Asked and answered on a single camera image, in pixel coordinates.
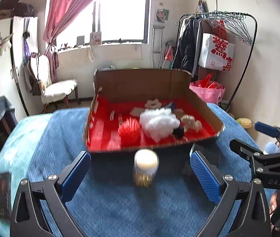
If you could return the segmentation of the gold lidded jar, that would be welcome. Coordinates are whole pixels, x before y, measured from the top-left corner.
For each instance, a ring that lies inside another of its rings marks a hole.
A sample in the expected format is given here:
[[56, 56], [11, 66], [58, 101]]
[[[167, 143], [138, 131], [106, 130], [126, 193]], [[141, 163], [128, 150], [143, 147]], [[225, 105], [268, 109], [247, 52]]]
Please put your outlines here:
[[148, 187], [158, 171], [159, 157], [149, 149], [140, 149], [134, 156], [133, 180], [138, 187]]

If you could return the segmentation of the brown cardboard box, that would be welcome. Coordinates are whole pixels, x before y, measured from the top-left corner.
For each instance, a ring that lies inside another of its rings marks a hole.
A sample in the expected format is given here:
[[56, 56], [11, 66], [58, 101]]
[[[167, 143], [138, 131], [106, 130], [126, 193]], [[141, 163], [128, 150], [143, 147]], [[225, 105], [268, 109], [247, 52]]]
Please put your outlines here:
[[[127, 69], [95, 71], [95, 92], [93, 100], [98, 94], [104, 95], [112, 102], [190, 97], [190, 94], [194, 93], [189, 88], [190, 82], [191, 74], [182, 70]], [[210, 143], [211, 141], [214, 141], [224, 131], [224, 123], [222, 122], [222, 124], [222, 130], [216, 137], [196, 142]]]

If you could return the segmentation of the round beige powder puff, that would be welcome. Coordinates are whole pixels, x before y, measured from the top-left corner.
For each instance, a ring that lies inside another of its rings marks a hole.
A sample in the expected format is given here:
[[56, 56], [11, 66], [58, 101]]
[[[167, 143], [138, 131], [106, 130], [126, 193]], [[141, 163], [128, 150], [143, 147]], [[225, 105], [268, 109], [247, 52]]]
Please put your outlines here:
[[178, 120], [181, 120], [181, 118], [186, 115], [186, 113], [182, 109], [174, 109], [173, 113], [176, 115], [176, 118]]

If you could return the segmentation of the white small plastic bag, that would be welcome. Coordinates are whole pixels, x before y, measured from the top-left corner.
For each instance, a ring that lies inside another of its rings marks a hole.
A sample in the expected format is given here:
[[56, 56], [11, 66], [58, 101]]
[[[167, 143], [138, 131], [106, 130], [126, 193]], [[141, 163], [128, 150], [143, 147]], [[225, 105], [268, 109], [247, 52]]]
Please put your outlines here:
[[120, 149], [118, 122], [97, 121], [92, 140], [97, 151], [114, 151]]

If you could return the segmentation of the white wardrobe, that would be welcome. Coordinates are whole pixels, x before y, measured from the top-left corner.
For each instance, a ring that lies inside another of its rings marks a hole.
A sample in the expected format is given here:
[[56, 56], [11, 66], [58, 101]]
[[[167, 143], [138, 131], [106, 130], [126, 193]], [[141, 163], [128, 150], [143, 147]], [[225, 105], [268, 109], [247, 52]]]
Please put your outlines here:
[[24, 68], [26, 52], [37, 53], [37, 17], [17, 17], [0, 20], [0, 96], [15, 108], [17, 120], [42, 111], [41, 99], [33, 96], [26, 84]]

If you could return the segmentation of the black clothes rack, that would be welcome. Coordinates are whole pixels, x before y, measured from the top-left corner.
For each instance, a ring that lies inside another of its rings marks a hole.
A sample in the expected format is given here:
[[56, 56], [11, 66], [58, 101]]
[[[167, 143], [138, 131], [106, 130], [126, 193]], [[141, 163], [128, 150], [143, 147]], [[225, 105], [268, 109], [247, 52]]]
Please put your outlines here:
[[201, 41], [200, 50], [204, 33], [218, 36], [235, 45], [232, 67], [229, 72], [205, 69], [197, 63], [197, 71], [193, 78], [195, 80], [202, 79], [206, 74], [214, 73], [212, 80], [221, 82], [227, 90], [219, 105], [225, 111], [228, 111], [250, 62], [257, 36], [257, 21], [252, 15], [240, 12], [213, 11], [185, 14], [177, 22], [176, 49], [179, 38], [183, 34], [188, 22], [188, 18], [197, 17], [201, 18], [199, 28], [202, 30], [198, 33], [198, 40]]

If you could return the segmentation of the red miniso bag liner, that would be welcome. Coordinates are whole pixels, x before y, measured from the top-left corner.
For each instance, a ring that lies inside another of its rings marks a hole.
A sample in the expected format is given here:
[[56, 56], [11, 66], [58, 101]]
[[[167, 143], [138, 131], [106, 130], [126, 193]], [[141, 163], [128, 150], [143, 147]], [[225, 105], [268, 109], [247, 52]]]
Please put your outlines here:
[[216, 137], [223, 124], [194, 93], [176, 99], [93, 100], [85, 127], [92, 153], [165, 148]]

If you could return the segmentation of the red foam net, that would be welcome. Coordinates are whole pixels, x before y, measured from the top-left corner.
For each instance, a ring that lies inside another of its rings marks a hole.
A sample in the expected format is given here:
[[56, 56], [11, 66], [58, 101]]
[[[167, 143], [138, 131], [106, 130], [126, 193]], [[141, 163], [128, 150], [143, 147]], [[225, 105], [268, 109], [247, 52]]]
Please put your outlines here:
[[135, 146], [141, 139], [141, 127], [134, 118], [128, 118], [118, 129], [120, 142], [123, 147]]

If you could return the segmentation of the cream crocheted yarn piece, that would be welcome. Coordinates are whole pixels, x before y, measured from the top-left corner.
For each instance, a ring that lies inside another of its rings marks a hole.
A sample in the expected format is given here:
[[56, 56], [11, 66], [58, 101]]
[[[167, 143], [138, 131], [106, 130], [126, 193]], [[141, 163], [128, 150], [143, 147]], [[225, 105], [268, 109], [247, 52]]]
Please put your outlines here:
[[183, 124], [184, 131], [193, 130], [199, 132], [202, 130], [202, 124], [199, 120], [195, 120], [195, 117], [191, 115], [183, 115], [180, 119]]

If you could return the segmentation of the white mesh bath pouf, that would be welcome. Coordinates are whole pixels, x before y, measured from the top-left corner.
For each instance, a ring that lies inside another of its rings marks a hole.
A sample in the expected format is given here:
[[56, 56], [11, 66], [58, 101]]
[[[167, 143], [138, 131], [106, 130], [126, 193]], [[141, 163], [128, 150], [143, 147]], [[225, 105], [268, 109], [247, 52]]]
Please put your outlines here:
[[139, 124], [143, 132], [158, 143], [172, 135], [173, 131], [179, 128], [180, 121], [171, 109], [147, 109], [140, 114]]

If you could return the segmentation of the pink plastic bag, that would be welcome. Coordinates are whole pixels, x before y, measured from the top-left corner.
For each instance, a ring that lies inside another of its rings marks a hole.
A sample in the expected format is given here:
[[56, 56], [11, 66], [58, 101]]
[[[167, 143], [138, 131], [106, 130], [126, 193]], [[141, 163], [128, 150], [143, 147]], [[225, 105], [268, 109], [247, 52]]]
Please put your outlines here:
[[223, 99], [225, 87], [216, 81], [211, 81], [211, 77], [212, 74], [209, 73], [204, 79], [191, 82], [189, 88], [204, 102], [218, 105]]

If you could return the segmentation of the white cushioned chair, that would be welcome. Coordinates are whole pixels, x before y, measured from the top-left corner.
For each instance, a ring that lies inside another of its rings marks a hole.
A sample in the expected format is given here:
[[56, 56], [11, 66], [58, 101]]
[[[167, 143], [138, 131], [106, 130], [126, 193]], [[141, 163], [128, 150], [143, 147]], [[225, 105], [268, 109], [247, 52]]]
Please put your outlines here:
[[78, 98], [77, 81], [75, 79], [52, 82], [50, 76], [49, 59], [40, 53], [31, 53], [28, 63], [24, 68], [24, 73], [28, 78], [30, 92], [33, 96], [40, 96], [44, 112], [48, 112], [48, 105], [58, 101], [63, 101], [66, 108], [69, 108], [68, 96], [74, 92], [75, 99], [81, 104]]

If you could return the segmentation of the dark hanging jacket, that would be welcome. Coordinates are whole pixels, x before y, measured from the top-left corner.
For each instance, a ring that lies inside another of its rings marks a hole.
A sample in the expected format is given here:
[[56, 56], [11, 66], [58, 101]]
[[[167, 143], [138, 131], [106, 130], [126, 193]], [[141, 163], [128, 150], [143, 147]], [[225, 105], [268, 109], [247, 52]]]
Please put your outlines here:
[[197, 71], [197, 60], [200, 55], [198, 33], [200, 32], [201, 18], [188, 18], [183, 34], [179, 38], [175, 57], [171, 69], [184, 70], [194, 78]]

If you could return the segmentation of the white bag red characters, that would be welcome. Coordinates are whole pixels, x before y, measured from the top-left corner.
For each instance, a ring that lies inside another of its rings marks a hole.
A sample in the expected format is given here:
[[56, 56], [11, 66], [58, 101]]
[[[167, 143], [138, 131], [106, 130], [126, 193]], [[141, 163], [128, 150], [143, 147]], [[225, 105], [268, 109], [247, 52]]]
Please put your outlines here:
[[232, 67], [235, 45], [218, 36], [204, 33], [198, 65], [211, 70], [229, 72]]

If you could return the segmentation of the blue knitted blanket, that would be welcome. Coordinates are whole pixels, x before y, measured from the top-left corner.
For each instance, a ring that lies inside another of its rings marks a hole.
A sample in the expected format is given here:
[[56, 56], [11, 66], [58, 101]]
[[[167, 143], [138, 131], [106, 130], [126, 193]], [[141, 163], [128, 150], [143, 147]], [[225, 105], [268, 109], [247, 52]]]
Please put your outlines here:
[[[87, 108], [58, 110], [22, 119], [0, 152], [0, 174], [20, 181], [58, 174], [86, 146]], [[194, 236], [214, 208], [189, 165], [191, 145], [158, 150], [153, 185], [133, 182], [133, 153], [93, 154], [91, 168], [66, 204], [87, 236]], [[0, 235], [9, 222], [0, 219]]]

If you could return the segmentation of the white fluffy black toy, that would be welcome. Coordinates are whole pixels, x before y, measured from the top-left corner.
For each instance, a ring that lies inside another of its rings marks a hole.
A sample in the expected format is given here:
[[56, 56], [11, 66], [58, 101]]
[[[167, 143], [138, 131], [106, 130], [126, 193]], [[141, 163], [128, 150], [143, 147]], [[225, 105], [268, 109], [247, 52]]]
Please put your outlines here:
[[[133, 117], [139, 118], [140, 114], [143, 113], [147, 109], [150, 109], [150, 110], [161, 109], [161, 108], [164, 108], [164, 106], [165, 105], [163, 105], [158, 99], [147, 100], [147, 102], [145, 103], [143, 108], [134, 107], [130, 111], [130, 115]], [[173, 131], [172, 135], [177, 139], [181, 139], [182, 137], [184, 137], [184, 128], [181, 126], [181, 121], [180, 121], [179, 128], [175, 129]]]

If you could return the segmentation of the wall poster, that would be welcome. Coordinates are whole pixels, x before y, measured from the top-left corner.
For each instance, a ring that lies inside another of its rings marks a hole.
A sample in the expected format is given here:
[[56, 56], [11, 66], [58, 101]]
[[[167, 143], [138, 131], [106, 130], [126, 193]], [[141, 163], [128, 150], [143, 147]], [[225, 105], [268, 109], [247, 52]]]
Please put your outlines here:
[[157, 23], [162, 23], [164, 24], [165, 22], [168, 21], [169, 17], [169, 10], [167, 9], [157, 9], [156, 14], [154, 16], [154, 21]]

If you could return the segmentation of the pink curtain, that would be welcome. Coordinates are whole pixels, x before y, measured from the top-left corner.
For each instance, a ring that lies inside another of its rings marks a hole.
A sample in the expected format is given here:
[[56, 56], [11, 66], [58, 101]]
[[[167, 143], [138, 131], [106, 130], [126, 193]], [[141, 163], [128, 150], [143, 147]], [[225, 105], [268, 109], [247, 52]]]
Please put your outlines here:
[[45, 55], [50, 62], [50, 76], [53, 83], [58, 81], [57, 68], [59, 66], [59, 60], [56, 52], [56, 38], [92, 1], [93, 0], [50, 0], [43, 40], [48, 43]]

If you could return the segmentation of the blue white cloth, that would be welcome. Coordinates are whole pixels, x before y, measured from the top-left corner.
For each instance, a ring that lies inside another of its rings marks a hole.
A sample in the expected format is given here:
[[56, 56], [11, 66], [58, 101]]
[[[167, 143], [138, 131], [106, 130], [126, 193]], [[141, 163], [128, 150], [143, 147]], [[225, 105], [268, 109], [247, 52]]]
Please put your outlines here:
[[174, 102], [167, 103], [164, 106], [165, 109], [171, 109], [171, 112], [174, 112], [176, 109], [176, 104]]

